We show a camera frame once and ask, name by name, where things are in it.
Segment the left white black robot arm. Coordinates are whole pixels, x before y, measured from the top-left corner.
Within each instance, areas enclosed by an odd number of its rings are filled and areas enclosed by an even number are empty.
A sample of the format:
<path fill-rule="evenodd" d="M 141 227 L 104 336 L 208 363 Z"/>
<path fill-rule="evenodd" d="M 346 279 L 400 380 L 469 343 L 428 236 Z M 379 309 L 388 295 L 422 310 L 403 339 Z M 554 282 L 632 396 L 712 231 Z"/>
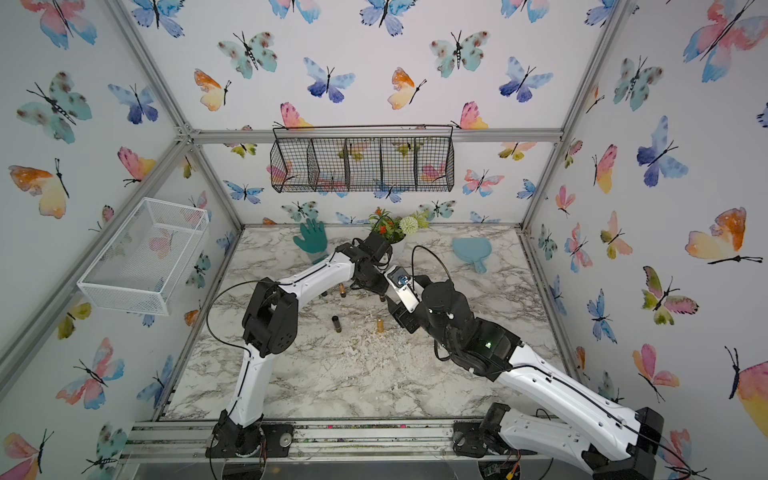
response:
<path fill-rule="evenodd" d="M 392 247 L 372 232 L 336 247 L 323 261 L 295 275 L 256 283 L 242 319 L 244 354 L 229 405 L 213 427 L 205 456 L 215 458 L 263 457 L 268 434 L 262 427 L 266 389 L 277 357 L 295 341 L 299 312 L 322 293 L 351 281 L 379 296 L 389 284 L 383 273 Z"/>

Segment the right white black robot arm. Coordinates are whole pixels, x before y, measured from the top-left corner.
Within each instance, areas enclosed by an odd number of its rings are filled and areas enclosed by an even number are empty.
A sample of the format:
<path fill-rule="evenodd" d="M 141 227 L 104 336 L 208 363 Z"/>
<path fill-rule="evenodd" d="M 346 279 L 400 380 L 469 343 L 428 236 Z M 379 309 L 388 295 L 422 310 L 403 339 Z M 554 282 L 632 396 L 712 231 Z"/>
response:
<path fill-rule="evenodd" d="M 424 330 L 442 361 L 522 393 L 548 412 L 541 419 L 507 405 L 489 408 L 495 448 L 533 451 L 594 479 L 651 479 L 657 459 L 675 452 L 663 440 L 663 417 L 632 410 L 574 380 L 498 323 L 476 316 L 450 280 L 432 282 L 398 268 L 386 277 L 388 309 L 398 324 Z"/>

